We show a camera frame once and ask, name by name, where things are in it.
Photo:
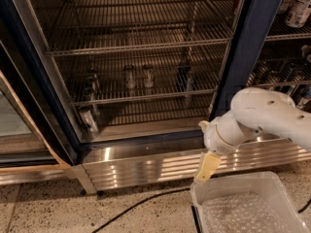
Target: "refrigerator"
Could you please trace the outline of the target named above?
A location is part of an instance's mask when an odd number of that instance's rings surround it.
[[[310,26],[286,26],[282,1],[1,0],[1,41],[24,62],[15,69],[49,127],[31,117],[53,135],[43,137],[63,175],[95,193],[193,177],[198,123],[244,87],[298,97],[311,83],[300,52]],[[285,79],[291,63],[302,79]],[[218,173],[310,158],[265,134],[223,156]]]

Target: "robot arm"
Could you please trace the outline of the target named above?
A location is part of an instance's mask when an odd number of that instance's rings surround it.
[[[231,110],[213,121],[199,123],[206,152],[194,180],[204,183],[215,173],[221,156],[234,153],[240,144],[262,132],[287,138],[311,151],[311,114],[297,109],[281,92],[246,88],[233,97]]]

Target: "speckled floor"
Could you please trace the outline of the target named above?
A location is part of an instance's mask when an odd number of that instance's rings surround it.
[[[297,209],[310,199],[311,161],[264,170],[278,174]],[[133,204],[189,187],[191,182],[188,179],[110,190],[101,197],[80,195],[82,187],[70,180],[0,186],[0,232],[90,233]],[[160,196],[98,232],[196,232],[190,205],[189,191]],[[311,208],[299,216],[311,228]]]

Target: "wire shelf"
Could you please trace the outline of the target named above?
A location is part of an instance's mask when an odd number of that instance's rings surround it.
[[[311,37],[311,23],[307,22],[302,28],[292,28],[285,24],[285,16],[277,16],[270,28],[267,42],[292,39],[307,39]]]
[[[233,0],[72,0],[59,15],[47,54],[226,44],[233,35],[231,4]]]
[[[299,47],[263,48],[247,86],[277,87],[311,83],[311,64]]]
[[[136,103],[118,103],[99,106],[99,127],[126,125],[188,117],[206,117],[212,103],[212,94],[193,95],[186,98],[164,98]]]
[[[225,51],[226,45],[215,45],[192,48],[191,52],[179,48],[115,52],[63,57],[57,59],[57,65],[72,96],[71,105],[109,104],[214,92],[219,85]],[[145,87],[144,65],[154,71],[152,87]],[[134,67],[135,87],[126,86],[124,66]],[[86,91],[91,69],[97,70],[97,83],[89,99]]]

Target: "power cord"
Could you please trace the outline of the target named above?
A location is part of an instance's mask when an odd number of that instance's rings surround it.
[[[298,211],[298,213],[299,213],[299,214],[303,213],[310,205],[311,205],[311,198],[310,198],[310,200],[306,203],[306,205],[305,205],[304,207],[302,207],[302,208]]]
[[[154,198],[157,198],[157,197],[160,197],[160,196],[163,196],[163,195],[168,195],[168,194],[173,194],[173,193],[178,193],[178,192],[183,192],[183,191],[188,191],[188,190],[190,190],[190,189],[189,188],[183,188],[183,189],[179,189],[179,190],[171,190],[171,191],[163,192],[163,193],[156,194],[156,195],[153,195],[151,197],[145,198],[142,201],[139,201],[138,203],[136,203],[136,204],[132,205],[131,207],[127,208],[126,210],[124,210],[120,214],[116,215],[115,217],[111,218],[109,221],[105,222],[99,228],[97,228],[94,231],[92,231],[92,233],[99,232],[100,230],[102,230],[103,228],[107,227],[109,224],[111,224],[115,220],[117,220],[119,217],[123,216],[124,214],[128,213],[129,211],[133,210],[137,206],[139,206],[141,204],[144,204],[145,202],[147,202],[149,200],[152,200]]]

